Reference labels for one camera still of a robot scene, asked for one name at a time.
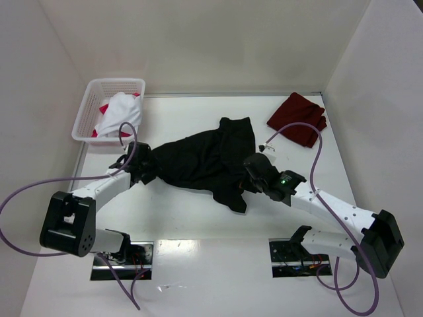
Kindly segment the black t shirt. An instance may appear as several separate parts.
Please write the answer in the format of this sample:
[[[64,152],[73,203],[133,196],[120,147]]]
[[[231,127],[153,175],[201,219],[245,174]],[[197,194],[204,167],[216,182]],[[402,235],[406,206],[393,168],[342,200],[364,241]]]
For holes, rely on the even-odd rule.
[[[244,160],[255,153],[255,136],[246,117],[221,118],[219,127],[152,150],[157,176],[178,188],[206,190],[236,213],[246,213],[242,197],[247,181]]]

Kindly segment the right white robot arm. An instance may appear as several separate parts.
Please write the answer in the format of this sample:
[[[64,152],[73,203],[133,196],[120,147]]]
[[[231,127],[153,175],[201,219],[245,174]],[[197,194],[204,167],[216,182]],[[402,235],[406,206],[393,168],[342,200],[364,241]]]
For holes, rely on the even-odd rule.
[[[284,203],[325,221],[337,229],[325,232],[310,225],[299,227],[290,238],[298,256],[327,254],[354,260],[367,273],[384,279],[404,247],[394,215],[350,205],[314,188],[302,175],[290,170],[280,172],[262,153],[244,161],[254,192]]]

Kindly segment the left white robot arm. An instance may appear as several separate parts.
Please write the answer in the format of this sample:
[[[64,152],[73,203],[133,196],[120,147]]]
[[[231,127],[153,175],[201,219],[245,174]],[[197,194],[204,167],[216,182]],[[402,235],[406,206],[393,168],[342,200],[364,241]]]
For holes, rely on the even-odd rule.
[[[138,182],[154,180],[151,147],[131,142],[128,152],[110,165],[105,177],[72,192],[56,192],[50,199],[40,244],[45,248],[84,257],[107,253],[120,261],[130,256],[130,235],[98,229],[96,214],[112,199]]]

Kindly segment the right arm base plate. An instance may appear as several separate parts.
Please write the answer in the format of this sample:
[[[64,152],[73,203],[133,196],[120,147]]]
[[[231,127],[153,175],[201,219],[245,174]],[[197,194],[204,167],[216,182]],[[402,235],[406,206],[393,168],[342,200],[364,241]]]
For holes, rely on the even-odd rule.
[[[288,239],[270,239],[268,241],[273,278],[279,277],[315,277],[319,274],[331,276],[332,269],[326,254],[297,255]]]

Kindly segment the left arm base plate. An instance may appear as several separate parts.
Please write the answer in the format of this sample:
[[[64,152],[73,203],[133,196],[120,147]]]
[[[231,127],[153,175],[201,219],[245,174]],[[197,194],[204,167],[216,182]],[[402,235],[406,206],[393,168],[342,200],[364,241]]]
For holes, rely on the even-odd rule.
[[[104,257],[121,280],[133,280],[139,274],[141,280],[151,280],[153,251],[154,242],[132,242],[125,255],[105,252]],[[102,258],[95,255],[90,280],[111,281],[113,279],[109,266]]]

